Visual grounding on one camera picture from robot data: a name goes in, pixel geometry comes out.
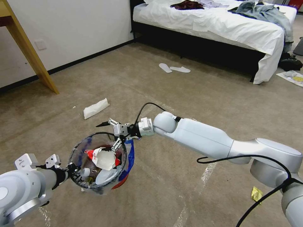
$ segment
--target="slipper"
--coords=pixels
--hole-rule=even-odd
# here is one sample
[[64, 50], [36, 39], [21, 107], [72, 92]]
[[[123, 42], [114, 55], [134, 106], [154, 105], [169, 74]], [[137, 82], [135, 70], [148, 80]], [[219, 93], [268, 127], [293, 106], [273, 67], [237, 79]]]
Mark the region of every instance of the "slipper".
[[163, 69], [166, 73], [171, 73], [172, 71], [169, 69], [169, 67], [166, 65], [166, 64], [164, 64], [164, 63], [160, 63], [159, 64], [159, 67], [161, 68], [161, 69]]
[[178, 67], [170, 67], [171, 70], [175, 70], [175, 71], [178, 71], [178, 72], [182, 72], [182, 73], [189, 73], [190, 72], [190, 69], [187, 69], [185, 67], [181, 67], [181, 68], [178, 68]]

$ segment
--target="white bed sheet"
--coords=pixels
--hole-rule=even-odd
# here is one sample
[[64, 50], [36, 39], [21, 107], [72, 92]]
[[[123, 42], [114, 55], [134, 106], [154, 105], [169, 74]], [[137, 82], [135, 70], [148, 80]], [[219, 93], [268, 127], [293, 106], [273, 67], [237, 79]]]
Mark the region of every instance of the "white bed sheet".
[[[207, 38], [265, 53], [258, 65], [254, 84], [269, 81], [277, 69], [284, 45], [284, 32], [279, 26], [265, 21], [250, 19], [232, 14], [227, 10], [241, 4], [234, 0], [215, 0], [227, 8], [197, 10], [176, 10], [170, 5], [181, 0], [153, 0], [148, 5], [134, 8], [133, 19], [136, 22], [171, 29], [177, 32]], [[279, 6], [291, 24], [296, 9]]]

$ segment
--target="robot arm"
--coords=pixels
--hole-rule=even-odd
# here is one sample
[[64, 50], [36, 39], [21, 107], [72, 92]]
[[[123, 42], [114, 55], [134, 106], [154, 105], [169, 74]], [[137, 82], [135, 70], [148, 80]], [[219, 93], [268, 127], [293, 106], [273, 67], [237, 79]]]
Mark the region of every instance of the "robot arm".
[[24, 154], [15, 161], [17, 170], [0, 175], [0, 226], [13, 226], [32, 210], [48, 204], [52, 190], [69, 177], [69, 169], [61, 169], [60, 164], [55, 154], [42, 166], [34, 154]]
[[[213, 159], [242, 154], [267, 156], [284, 164], [292, 177], [301, 181], [298, 170], [303, 156], [299, 151], [286, 145], [262, 138], [246, 142], [236, 141], [221, 129], [191, 119], [182, 119], [169, 112], [158, 114], [153, 124], [147, 126], [144, 122], [151, 122], [151, 120], [141, 119], [141, 125], [145, 125], [145, 127], [139, 127], [141, 134], [154, 131]], [[250, 159], [250, 157], [245, 157], [230, 161], [236, 164], [247, 164]], [[250, 172], [257, 180], [272, 188], [279, 186], [287, 179], [287, 174], [280, 165], [265, 158], [254, 158]], [[293, 183], [287, 187], [282, 197], [282, 209], [292, 227], [303, 226], [302, 208], [303, 185]]]

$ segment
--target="black cable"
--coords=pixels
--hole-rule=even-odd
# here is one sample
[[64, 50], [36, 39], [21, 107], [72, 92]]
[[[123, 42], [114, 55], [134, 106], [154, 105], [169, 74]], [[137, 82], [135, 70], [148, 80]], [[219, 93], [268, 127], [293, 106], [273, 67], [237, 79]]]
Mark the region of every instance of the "black cable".
[[286, 171], [287, 178], [291, 178], [291, 173], [285, 165], [283, 165], [282, 163], [280, 163], [279, 161], [277, 161], [273, 158], [270, 158], [270, 157], [267, 157], [267, 156], [264, 156], [264, 155], [258, 155], [258, 154], [243, 154], [243, 155], [237, 155], [237, 156], [233, 156], [233, 157], [221, 158], [221, 159], [216, 159], [216, 160], [212, 160], [212, 161], [205, 161], [205, 162], [201, 162], [200, 159], [205, 159], [205, 158], [208, 158], [208, 157], [202, 157], [202, 158], [197, 159], [197, 163], [209, 164], [209, 163], [214, 163], [214, 162], [219, 162], [219, 161], [225, 161], [225, 160], [236, 159], [236, 158], [245, 158], [245, 157], [258, 157], [258, 158], [265, 158], [265, 159], [271, 160], [271, 161], [277, 163], [278, 165], [280, 165]]
[[263, 197], [261, 197], [261, 199], [259, 199], [258, 201], [256, 201], [240, 218], [240, 220], [238, 221], [236, 227], [239, 227], [242, 222], [244, 221], [244, 219], [249, 215], [249, 213], [257, 207], [257, 205], [259, 205], [262, 201], [264, 201], [265, 199], [267, 199], [268, 197], [270, 197], [272, 194], [274, 194], [275, 192], [279, 191], [280, 189], [282, 189], [284, 186], [287, 186], [286, 183], [282, 183], [280, 184], [278, 187], [276, 187], [275, 189], [271, 190], [269, 193], [267, 193], [266, 195], [264, 195]]
[[290, 185], [291, 183], [293, 182], [297, 182], [297, 183], [301, 183], [303, 184], [302, 182], [299, 182], [298, 180], [296, 179], [293, 179], [291, 177], [291, 173], [289, 171], [289, 169], [283, 165], [282, 163], [280, 163], [279, 161], [273, 159], [273, 158], [270, 158], [270, 157], [267, 157], [267, 156], [263, 156], [263, 155], [258, 155], [258, 154], [252, 154], [252, 155], [249, 155], [249, 154], [244, 154], [244, 155], [237, 155], [237, 156], [233, 156], [233, 157], [228, 157], [228, 158], [221, 158], [221, 159], [216, 159], [216, 160], [212, 160], [212, 161], [205, 161], [205, 162], [202, 162], [200, 161], [201, 159], [206, 159], [208, 157], [202, 157], [202, 158], [198, 158], [197, 159], [197, 163], [201, 163], [201, 164], [209, 164], [209, 163], [214, 163], [214, 162], [219, 162], [219, 161], [224, 161], [224, 160], [230, 160], [230, 159], [236, 159], [236, 158], [244, 158], [244, 157], [259, 157], [259, 158], [265, 158], [265, 159], [268, 159], [268, 160], [271, 160], [275, 163], [277, 163], [278, 165], [280, 165], [287, 173], [287, 179], [285, 181], [283, 181], [282, 184], [280, 184], [279, 186], [277, 186], [276, 188], [274, 188], [273, 190], [271, 190], [269, 193], [267, 193], [266, 195], [264, 195], [261, 199], [259, 199], [258, 201], [256, 201], [244, 214], [243, 216], [240, 218], [240, 220], [238, 221], [236, 227], [239, 227], [242, 222], [244, 221], [244, 219], [250, 214], [250, 212], [257, 206], [259, 205], [262, 201], [264, 201], [265, 199], [267, 199], [269, 196], [271, 196], [272, 194], [274, 194], [275, 192], [279, 191], [280, 189], [284, 189], [286, 186]]
[[152, 105], [154, 105], [154, 106], [160, 108], [161, 110], [166, 111], [166, 110], [163, 109], [161, 106], [159, 106], [159, 105], [157, 105], [157, 104], [155, 104], [155, 103], [153, 103], [153, 102], [147, 102], [147, 103], [145, 103], [145, 104], [141, 107], [141, 109], [140, 109], [140, 111], [139, 111], [139, 113], [138, 113], [138, 115], [137, 115], [137, 118], [136, 118], [136, 120], [135, 120], [135, 122], [134, 122], [134, 125], [136, 125], [136, 123], [137, 123], [137, 121], [138, 121], [138, 119], [139, 119], [139, 117], [140, 117], [140, 114], [141, 114], [143, 108], [144, 108], [147, 104], [152, 104]]

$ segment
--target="crumpled tissue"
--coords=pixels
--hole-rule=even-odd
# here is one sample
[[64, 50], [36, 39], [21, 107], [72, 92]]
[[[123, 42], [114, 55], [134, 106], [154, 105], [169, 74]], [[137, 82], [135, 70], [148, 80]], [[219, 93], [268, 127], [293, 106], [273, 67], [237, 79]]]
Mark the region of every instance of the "crumpled tissue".
[[100, 111], [104, 110], [106, 107], [108, 107], [110, 104], [107, 102], [107, 98], [97, 102], [96, 104], [93, 104], [89, 107], [86, 107], [83, 110], [84, 119], [90, 118], [91, 116], [99, 113]]

